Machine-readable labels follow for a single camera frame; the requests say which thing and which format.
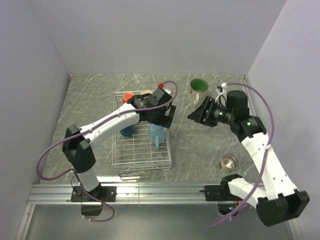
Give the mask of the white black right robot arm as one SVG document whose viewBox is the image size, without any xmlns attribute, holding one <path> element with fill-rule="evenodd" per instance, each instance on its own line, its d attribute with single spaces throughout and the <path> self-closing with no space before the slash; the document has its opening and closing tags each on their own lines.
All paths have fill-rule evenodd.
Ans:
<svg viewBox="0 0 320 240">
<path fill-rule="evenodd" d="M 306 191 L 298 190 L 283 169 L 264 124 L 257 116 L 250 115 L 245 92 L 229 91 L 225 106 L 208 96 L 188 119 L 212 128 L 218 123 L 229 125 L 259 172 L 257 181 L 263 183 L 264 190 L 233 174 L 221 181 L 220 194 L 224 199 L 239 197 L 243 205 L 256 209 L 260 221 L 267 227 L 301 215 L 310 197 Z"/>
</svg>

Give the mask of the light blue mug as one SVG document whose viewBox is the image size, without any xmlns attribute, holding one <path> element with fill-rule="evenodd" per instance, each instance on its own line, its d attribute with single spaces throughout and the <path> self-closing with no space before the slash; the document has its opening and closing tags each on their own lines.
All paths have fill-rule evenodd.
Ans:
<svg viewBox="0 0 320 240">
<path fill-rule="evenodd" d="M 166 129 L 162 126 L 150 123 L 148 125 L 148 135 L 151 144 L 155 145 L 157 150 L 160 149 L 160 144 L 166 139 Z"/>
</svg>

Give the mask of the beige tall printed mug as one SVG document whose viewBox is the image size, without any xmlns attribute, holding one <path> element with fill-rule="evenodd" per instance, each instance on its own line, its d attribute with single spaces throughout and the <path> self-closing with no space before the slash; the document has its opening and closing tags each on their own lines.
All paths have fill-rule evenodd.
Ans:
<svg viewBox="0 0 320 240">
<path fill-rule="evenodd" d="M 139 94 L 140 95 L 148 95 L 148 94 L 152 94 L 153 93 L 153 91 L 151 91 L 151 90 L 142 90 Z"/>
</svg>

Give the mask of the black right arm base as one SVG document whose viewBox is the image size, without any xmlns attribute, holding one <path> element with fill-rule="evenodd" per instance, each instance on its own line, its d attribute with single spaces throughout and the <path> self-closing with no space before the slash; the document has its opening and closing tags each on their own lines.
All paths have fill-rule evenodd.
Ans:
<svg viewBox="0 0 320 240">
<path fill-rule="evenodd" d="M 230 213 L 239 206 L 241 198 L 225 191 L 220 185 L 205 185 L 203 190 L 206 202 L 216 202 L 222 216 Z"/>
</svg>

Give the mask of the dark blue mug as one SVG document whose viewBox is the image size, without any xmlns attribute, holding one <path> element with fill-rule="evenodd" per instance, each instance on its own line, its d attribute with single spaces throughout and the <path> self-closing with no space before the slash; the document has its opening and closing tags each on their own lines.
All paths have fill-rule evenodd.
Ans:
<svg viewBox="0 0 320 240">
<path fill-rule="evenodd" d="M 128 127 L 125 127 L 124 129 L 122 129 L 120 131 L 120 134 L 123 137 L 130 137 L 130 136 L 134 135 L 135 132 L 136 132 L 136 126 L 133 124 L 133 125 L 130 125 Z"/>
</svg>

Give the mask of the cream mug green inside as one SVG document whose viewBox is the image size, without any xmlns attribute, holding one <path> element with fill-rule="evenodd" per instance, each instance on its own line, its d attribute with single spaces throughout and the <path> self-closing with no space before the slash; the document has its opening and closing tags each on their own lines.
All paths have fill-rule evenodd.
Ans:
<svg viewBox="0 0 320 240">
<path fill-rule="evenodd" d="M 195 106 L 199 106 L 207 96 L 209 84 L 202 78 L 195 78 L 189 84 L 189 101 Z"/>
</svg>

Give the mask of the orange mug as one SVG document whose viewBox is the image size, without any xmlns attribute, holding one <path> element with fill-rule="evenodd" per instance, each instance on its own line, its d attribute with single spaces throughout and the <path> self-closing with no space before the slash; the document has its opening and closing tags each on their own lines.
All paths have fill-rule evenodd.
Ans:
<svg viewBox="0 0 320 240">
<path fill-rule="evenodd" d="M 122 104 L 127 103 L 128 100 L 129 100 L 130 98 L 132 98 L 134 95 L 135 95 L 135 94 L 132 93 L 132 92 L 126 92 L 126 93 L 123 95 L 123 97 L 122 97 Z"/>
</svg>

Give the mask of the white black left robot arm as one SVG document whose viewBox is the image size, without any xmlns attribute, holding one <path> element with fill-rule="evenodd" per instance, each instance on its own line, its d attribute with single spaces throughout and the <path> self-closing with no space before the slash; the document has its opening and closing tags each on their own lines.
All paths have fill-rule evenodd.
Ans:
<svg viewBox="0 0 320 240">
<path fill-rule="evenodd" d="M 65 137 L 75 138 L 62 145 L 62 152 L 73 166 L 85 198 L 95 201 L 102 197 L 101 184 L 94 171 L 94 149 L 109 137 L 139 122 L 170 128 L 176 107 L 170 100 L 171 91 L 158 87 L 152 93 L 135 94 L 109 115 L 80 128 L 69 126 Z"/>
</svg>

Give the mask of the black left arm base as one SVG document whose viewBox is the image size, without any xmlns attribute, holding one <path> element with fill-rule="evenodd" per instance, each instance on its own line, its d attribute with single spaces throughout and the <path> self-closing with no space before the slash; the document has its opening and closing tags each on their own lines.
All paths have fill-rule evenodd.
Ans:
<svg viewBox="0 0 320 240">
<path fill-rule="evenodd" d="M 88 194 L 81 186 L 74 186 L 70 201 L 72 203 L 81 203 L 81 214 L 87 218 L 98 217 L 104 207 L 111 210 L 110 220 L 115 216 L 115 210 L 108 203 L 113 203 L 116 200 L 116 186 L 98 186 L 97 189 L 89 191 Z"/>
</svg>

